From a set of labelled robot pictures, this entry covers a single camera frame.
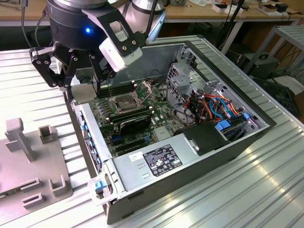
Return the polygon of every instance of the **gray plastic block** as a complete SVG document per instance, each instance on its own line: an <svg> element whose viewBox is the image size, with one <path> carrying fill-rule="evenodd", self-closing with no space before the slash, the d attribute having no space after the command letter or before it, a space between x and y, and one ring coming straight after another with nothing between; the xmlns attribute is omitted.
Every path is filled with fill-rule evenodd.
<svg viewBox="0 0 304 228"><path fill-rule="evenodd" d="M24 182L20 184L20 190L25 192L32 191L34 189L40 188L43 183L39 180L39 178Z"/></svg>
<svg viewBox="0 0 304 228"><path fill-rule="evenodd" d="M68 190L68 186L66 185L66 181L63 175L60 176L61 183L60 186L56 186L51 179L48 179L49 189L52 192L53 196L60 196Z"/></svg>
<svg viewBox="0 0 304 228"><path fill-rule="evenodd" d="M16 138L11 137L11 132L7 133L7 139L0 140L0 226L73 194L57 130L51 127L50 132L53 133L54 141L46 144L42 144L38 129L24 134L36 158L30 163L21 148L10 152L6 146L11 146L9 138L11 142L16 141ZM38 192L41 197L33 199L32 196ZM29 197L32 200L22 201Z"/></svg>
<svg viewBox="0 0 304 228"><path fill-rule="evenodd" d="M29 145L29 142L27 141L26 137L23 134L23 121L20 118L16 118L16 119L11 119L11 120L7 120L6 121L6 132L5 135L8 138L9 141L11 141L13 138L15 138L15 140L17 140L18 144L20 145L20 147L22 148L22 150L24 151L26 157L28 158L29 162L32 162L35 160L33 151L31 146ZM10 148L16 149L16 143L14 144L8 144L6 145L10 150Z"/></svg>
<svg viewBox="0 0 304 228"><path fill-rule="evenodd" d="M32 195L30 197L22 199L23 207L25 209L29 209L33 206L36 206L45 201L45 197L41 194L41 192Z"/></svg>
<svg viewBox="0 0 304 228"><path fill-rule="evenodd" d="M56 137L52 132L52 128L50 125L39 127L38 133L42 144L51 143L56 140Z"/></svg>
<svg viewBox="0 0 304 228"><path fill-rule="evenodd" d="M15 151L18 151L18 150L22 149L17 140L8 142L5 145L9 149L10 152L15 152Z"/></svg>

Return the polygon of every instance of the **blue led light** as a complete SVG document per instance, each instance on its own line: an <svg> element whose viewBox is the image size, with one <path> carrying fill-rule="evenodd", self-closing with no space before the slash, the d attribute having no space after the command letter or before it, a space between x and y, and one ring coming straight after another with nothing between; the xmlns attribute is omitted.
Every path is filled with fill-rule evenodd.
<svg viewBox="0 0 304 228"><path fill-rule="evenodd" d="M86 28L86 30L85 30L85 32L87 33L87 34L91 34L91 32L92 32L92 30L90 29L90 28Z"/></svg>

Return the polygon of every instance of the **blue clip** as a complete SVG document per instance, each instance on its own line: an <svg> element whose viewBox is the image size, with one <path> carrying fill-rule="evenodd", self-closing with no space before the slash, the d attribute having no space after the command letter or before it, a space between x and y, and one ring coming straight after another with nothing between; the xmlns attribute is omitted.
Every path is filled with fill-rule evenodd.
<svg viewBox="0 0 304 228"><path fill-rule="evenodd" d="M81 126L80 126L80 127L81 127L81 130L84 129L85 124L86 124L86 123L85 123L85 121L83 120L83 121L81 122Z"/></svg>
<svg viewBox="0 0 304 228"><path fill-rule="evenodd" d="M107 186L105 180L95 181L95 190L104 189Z"/></svg>
<svg viewBox="0 0 304 228"><path fill-rule="evenodd" d="M248 120L248 119L250 118L250 115L249 115L248 113L244 113L244 114L243 114L243 117L244 117L246 120Z"/></svg>
<svg viewBox="0 0 304 228"><path fill-rule="evenodd" d="M223 129L225 129L225 128L228 128L228 127L230 127L231 125L228 123L228 121L227 120L223 120L223 121L220 121L220 122L218 122L217 123L217 127L218 127L218 129L221 131L221 130L223 130Z"/></svg>

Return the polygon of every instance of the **power supply label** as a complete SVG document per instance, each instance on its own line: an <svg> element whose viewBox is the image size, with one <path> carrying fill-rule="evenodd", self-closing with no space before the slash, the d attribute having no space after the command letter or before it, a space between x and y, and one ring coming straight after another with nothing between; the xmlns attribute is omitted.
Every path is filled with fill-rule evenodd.
<svg viewBox="0 0 304 228"><path fill-rule="evenodd" d="M144 153L143 157L155 177L182 165L181 160L170 144L155 149L154 151Z"/></svg>

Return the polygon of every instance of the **aluminum profile table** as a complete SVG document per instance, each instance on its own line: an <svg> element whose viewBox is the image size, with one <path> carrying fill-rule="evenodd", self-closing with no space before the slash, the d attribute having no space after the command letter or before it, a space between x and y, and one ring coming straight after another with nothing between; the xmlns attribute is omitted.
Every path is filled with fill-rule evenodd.
<svg viewBox="0 0 304 228"><path fill-rule="evenodd" d="M23 227L304 227L304 126L254 81L197 36L191 41L276 122L277 126L235 160L110 226L91 201L88 170L61 92L49 88L27 50L0 52L0 128L11 116L29 131L51 124L60 135L74 193L70 198L2 226ZM214 75L198 65L210 80Z"/></svg>
<svg viewBox="0 0 304 228"><path fill-rule="evenodd" d="M272 41L275 35L279 35L281 38L276 43L276 45L269 52L271 56L273 56L277 50L280 48L284 41L288 41L300 50L304 50L304 26L274 26L264 42L261 44L260 48L257 50L253 58L250 60L248 65L245 67L244 72L248 74L254 63L261 56L262 52L268 46L268 44ZM300 66L304 64L304 59L301 60L297 66L293 68L291 74L293 74Z"/></svg>

